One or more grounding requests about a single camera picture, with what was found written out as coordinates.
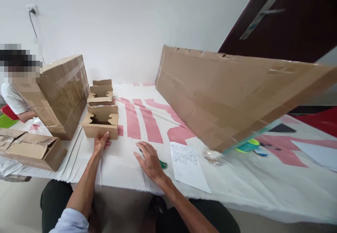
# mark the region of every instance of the white shirt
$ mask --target white shirt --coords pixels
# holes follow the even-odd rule
[[[61,218],[49,233],[87,233],[89,223],[85,216],[72,208],[63,210]]]
[[[32,110],[12,83],[3,83],[1,85],[1,95],[14,114],[21,114]]]

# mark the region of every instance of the hand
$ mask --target hand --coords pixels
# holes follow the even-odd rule
[[[161,168],[157,151],[147,142],[138,142],[136,144],[142,150],[145,158],[145,160],[143,160],[143,158],[137,152],[134,152],[140,167],[151,180],[158,184],[167,176]]]
[[[95,137],[94,153],[98,153],[99,155],[102,155],[103,149],[111,145],[111,141],[110,139],[108,139],[109,135],[110,135],[110,132],[107,131],[104,136],[97,135],[97,137]]]

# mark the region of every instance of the door handle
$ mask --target door handle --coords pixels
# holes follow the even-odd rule
[[[274,9],[274,10],[263,11],[261,14],[263,14],[263,15],[265,15],[265,14],[276,14],[276,13],[282,13],[284,11],[285,11],[285,9]]]
[[[282,13],[285,11],[285,9],[273,9],[269,10],[276,0],[267,0],[267,2],[263,5],[260,12],[256,15],[254,20],[251,22],[251,24],[248,26],[248,28],[245,30],[245,32],[240,37],[240,40],[245,40],[249,37],[249,35],[253,32],[253,30],[256,28],[256,26],[260,23],[260,21],[263,19],[265,15],[268,14],[277,14]]]

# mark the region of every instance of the small cardboard piece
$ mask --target small cardboard piece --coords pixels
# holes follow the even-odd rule
[[[112,91],[106,92],[105,97],[96,97],[95,93],[90,92],[87,99],[89,106],[98,106],[98,105],[113,105],[113,96]]]
[[[87,102],[89,106],[113,105],[112,80],[93,80]]]
[[[89,95],[82,55],[47,64],[37,83],[15,87],[53,136],[72,139]]]
[[[118,106],[88,107],[81,126],[86,137],[95,138],[110,131],[110,139],[118,139]]]
[[[0,137],[10,138],[1,144],[2,148],[7,147],[6,154],[26,166],[56,172],[67,153],[57,137],[4,128],[0,129]]]
[[[164,46],[156,89],[220,152],[337,82],[337,67]]]
[[[0,128],[0,156],[5,158],[12,158],[6,153],[11,143],[18,137],[25,134],[26,131],[19,131],[16,129]]]

